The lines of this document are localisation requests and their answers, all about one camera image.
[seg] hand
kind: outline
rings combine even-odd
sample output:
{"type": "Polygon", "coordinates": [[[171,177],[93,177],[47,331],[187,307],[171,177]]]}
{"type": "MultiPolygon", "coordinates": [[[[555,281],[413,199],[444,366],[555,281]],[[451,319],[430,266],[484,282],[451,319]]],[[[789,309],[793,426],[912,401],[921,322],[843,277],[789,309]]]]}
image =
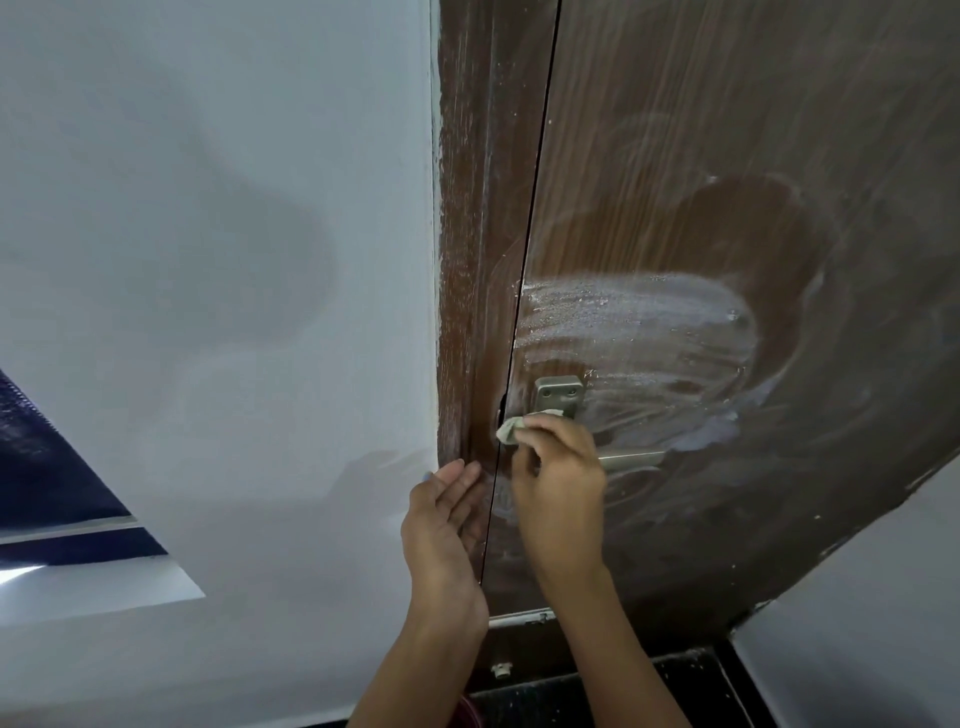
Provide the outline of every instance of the hand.
{"type": "Polygon", "coordinates": [[[490,611],[468,556],[482,535],[480,474],[479,463],[454,460],[415,486],[400,535],[413,582],[408,619],[482,637],[490,611]]]}
{"type": "Polygon", "coordinates": [[[607,476],[593,437],[556,415],[527,415],[513,460],[514,506],[527,558],[547,600],[569,585],[592,583],[603,565],[603,496],[607,476]],[[536,451],[540,473],[534,474],[536,451]]]}

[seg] dark floor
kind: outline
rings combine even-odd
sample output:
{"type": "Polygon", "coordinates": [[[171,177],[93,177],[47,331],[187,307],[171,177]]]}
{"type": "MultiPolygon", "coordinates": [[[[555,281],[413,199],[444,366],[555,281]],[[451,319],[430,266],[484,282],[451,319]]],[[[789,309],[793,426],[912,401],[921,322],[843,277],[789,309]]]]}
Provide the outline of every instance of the dark floor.
{"type": "MultiPolygon", "coordinates": [[[[776,728],[728,643],[655,661],[693,728],[776,728]]],[[[576,674],[478,692],[472,696],[487,728],[591,728],[587,696],[576,674]]],[[[325,728],[345,723],[328,723],[325,728]]]]}

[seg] right hand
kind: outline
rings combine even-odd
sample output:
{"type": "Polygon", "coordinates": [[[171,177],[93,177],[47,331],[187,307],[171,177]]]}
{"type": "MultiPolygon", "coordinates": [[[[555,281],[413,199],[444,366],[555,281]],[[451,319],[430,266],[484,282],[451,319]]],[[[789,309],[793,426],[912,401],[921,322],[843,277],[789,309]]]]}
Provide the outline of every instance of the right hand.
{"type": "Polygon", "coordinates": [[[579,589],[605,570],[607,476],[582,425],[546,414],[527,415],[523,422],[526,428],[514,430],[520,442],[513,459],[514,507],[527,558],[549,600],[564,585],[579,589]]]}

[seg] left hand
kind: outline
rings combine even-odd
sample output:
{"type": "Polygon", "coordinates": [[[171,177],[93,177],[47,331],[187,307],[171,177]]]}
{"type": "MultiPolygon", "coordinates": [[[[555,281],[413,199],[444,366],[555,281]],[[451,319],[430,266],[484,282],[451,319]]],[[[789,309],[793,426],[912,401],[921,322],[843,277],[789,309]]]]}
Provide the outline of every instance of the left hand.
{"type": "Polygon", "coordinates": [[[410,492],[400,535],[413,582],[410,617],[486,633],[490,619],[468,553],[482,536],[480,464],[447,463],[410,492]]]}

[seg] brown door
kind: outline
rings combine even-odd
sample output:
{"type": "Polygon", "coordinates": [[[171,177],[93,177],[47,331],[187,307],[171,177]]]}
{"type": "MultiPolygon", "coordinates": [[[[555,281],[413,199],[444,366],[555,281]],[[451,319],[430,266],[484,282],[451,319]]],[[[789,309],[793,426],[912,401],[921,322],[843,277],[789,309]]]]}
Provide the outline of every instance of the brown door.
{"type": "MultiPolygon", "coordinates": [[[[716,636],[960,444],[949,0],[564,0],[506,415],[576,375],[642,634],[716,636]]],[[[501,456],[492,613],[543,606],[501,456]]]]}

